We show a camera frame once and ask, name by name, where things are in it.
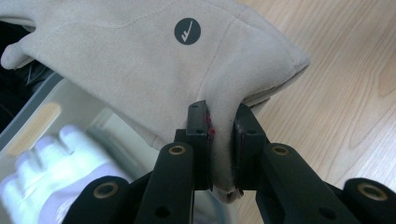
light wood surface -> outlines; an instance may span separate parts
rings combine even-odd
[[[366,177],[396,191],[396,2],[239,2],[311,57],[297,82],[255,109],[269,139],[338,188]],[[236,203],[240,223],[262,223],[254,197]]]
[[[9,156],[17,157],[23,151],[32,148],[44,132],[61,114],[61,106],[48,103],[40,106],[21,128],[21,131],[3,148]]]

black circular logo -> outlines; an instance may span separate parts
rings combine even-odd
[[[183,19],[175,27],[175,37],[181,44],[191,45],[197,42],[200,36],[201,26],[195,19]]]

dark object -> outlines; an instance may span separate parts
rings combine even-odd
[[[245,105],[233,136],[236,186],[257,190],[266,224],[396,223],[394,192],[363,178],[348,180],[343,190],[323,182],[292,147],[271,144]],[[177,130],[152,173],[130,185],[113,176],[91,182],[64,223],[191,223],[193,192],[211,187],[212,138],[205,102],[190,106],[187,130]]]
[[[10,44],[20,41],[28,35],[19,25],[0,21],[0,55]],[[0,66],[0,133],[16,117],[32,93],[25,86],[24,78],[17,70],[6,70]]]

glove seam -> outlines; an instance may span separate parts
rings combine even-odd
[[[245,97],[245,99],[243,100],[243,102],[245,104],[247,104],[249,101],[251,100],[255,100],[257,98],[265,98],[265,99],[269,99],[271,97],[271,95],[276,94],[277,92],[280,92],[282,90],[284,90],[285,88],[287,88],[291,83],[293,83],[307,68],[308,65],[306,65],[302,70],[300,71],[296,71],[294,69],[294,76],[286,78],[286,80],[283,80],[281,82],[281,84],[274,86],[272,88],[268,88],[266,90],[263,91],[258,91],[256,93],[250,94],[249,96]]]
[[[264,20],[266,20],[275,30],[279,31],[271,22],[269,22],[267,19],[265,19],[264,16],[262,16],[262,15],[261,15],[260,13],[258,13],[257,11],[251,9],[250,7],[248,7],[248,6],[246,6],[246,5],[239,4],[241,7],[244,7],[244,9],[243,9],[238,15],[235,16],[233,13],[231,13],[230,11],[228,11],[228,10],[227,10],[226,8],[224,8],[224,7],[220,7],[220,6],[214,5],[213,3],[208,2],[207,0],[202,0],[202,1],[207,2],[208,4],[210,4],[210,5],[214,6],[214,7],[220,8],[221,10],[223,10],[223,11],[225,11],[225,12],[228,12],[228,13],[232,14],[232,15],[235,17],[236,20],[241,21],[242,23],[244,23],[244,24],[247,25],[247,26],[250,26],[250,27],[252,27],[252,28],[255,28],[255,29],[264,31],[265,33],[267,33],[268,35],[270,35],[273,39],[275,39],[276,41],[278,41],[278,42],[284,47],[285,51],[289,54],[289,56],[291,57],[292,54],[291,54],[291,52],[289,51],[289,49],[282,43],[282,41],[281,41],[276,35],[273,35],[273,34],[271,34],[271,33],[269,33],[269,32],[266,32],[265,30],[261,29],[260,27],[257,27],[257,26],[255,26],[255,25],[253,25],[253,24],[250,24],[248,21],[245,21],[245,20],[242,20],[242,19],[241,19],[241,15],[242,15],[242,14],[246,13],[247,11],[251,11],[251,12],[254,12],[254,13],[256,13],[256,14],[259,14],[259,15],[260,15]],[[293,59],[292,64],[293,64],[294,68],[296,68],[296,67],[297,67],[297,64],[301,62],[301,61],[299,60],[300,57],[296,57],[296,59],[294,59],[293,57],[291,57],[291,58]]]
[[[46,40],[47,40],[51,35],[54,35],[54,34],[58,33],[59,31],[61,31],[61,30],[62,30],[64,27],[66,27],[66,26],[70,26],[70,25],[87,25],[87,26],[100,27],[100,28],[106,28],[106,29],[111,29],[111,30],[124,29],[125,27],[128,27],[128,26],[130,26],[131,24],[137,23],[137,22],[139,22],[139,21],[141,21],[141,20],[143,20],[143,19],[146,19],[146,18],[148,18],[148,17],[152,17],[152,16],[155,16],[155,15],[157,15],[157,14],[162,13],[163,11],[165,11],[166,9],[168,9],[169,7],[171,7],[172,5],[174,5],[176,2],[177,2],[177,0],[174,0],[174,1],[170,2],[169,4],[167,4],[166,6],[160,8],[159,10],[151,11],[150,13],[148,13],[148,14],[146,14],[146,15],[143,15],[143,16],[141,16],[141,17],[139,17],[139,18],[137,18],[137,19],[134,19],[134,20],[132,20],[132,21],[128,21],[128,22],[126,22],[126,23],[124,23],[124,24],[122,24],[122,25],[119,25],[119,26],[117,26],[117,27],[100,26],[100,25],[97,25],[97,24],[92,24],[92,23],[87,23],[87,22],[80,22],[80,21],[73,21],[73,22],[65,23],[65,24],[59,26],[59,27],[58,27],[56,30],[54,30],[53,32],[50,32],[50,33],[48,33],[47,35],[45,35],[45,36],[41,39],[41,42],[40,42],[38,45],[35,46],[34,51],[35,51],[35,52],[39,52],[39,51],[37,51],[37,50],[40,49],[44,43],[47,43]]]
[[[209,3],[209,2],[207,2],[207,3],[208,3],[209,5],[211,5],[211,6],[218,7],[218,6],[213,5],[212,3]],[[207,69],[206,69],[206,72],[205,72],[205,74],[204,74],[204,77],[202,78],[202,81],[201,81],[199,90],[198,90],[198,92],[197,92],[197,94],[196,94],[196,96],[195,96],[195,101],[198,100],[198,97],[199,97],[199,95],[200,95],[201,92],[202,92],[202,89],[203,89],[205,80],[206,80],[206,78],[207,78],[207,76],[208,76],[208,73],[209,73],[210,69],[211,69],[212,66],[213,66],[213,62],[214,62],[214,61],[218,58],[218,56],[219,56],[219,50],[220,50],[220,48],[221,48],[221,46],[222,46],[222,44],[223,44],[223,42],[224,42],[224,38],[225,38],[225,37],[227,36],[227,34],[229,33],[230,28],[233,26],[233,24],[239,19],[239,17],[243,14],[243,12],[244,12],[247,8],[248,8],[248,7],[244,7],[243,9],[241,9],[241,11],[238,13],[238,15],[236,15],[236,16],[234,15],[234,16],[233,16],[233,20],[228,24],[228,27],[227,27],[227,29],[225,30],[224,35],[221,37],[221,40],[220,40],[220,42],[219,42],[219,44],[218,44],[218,46],[217,46],[217,48],[216,48],[216,52],[215,52],[215,54],[214,54],[212,60],[210,60],[209,66],[208,66]]]

white logo mark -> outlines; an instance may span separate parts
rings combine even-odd
[[[186,43],[186,41],[187,41],[187,38],[189,38],[191,27],[192,27],[192,21],[190,22],[189,31],[188,31],[188,32],[184,31],[184,32],[183,32],[183,35],[181,36],[181,38],[183,39],[183,41],[184,41],[185,43]]]

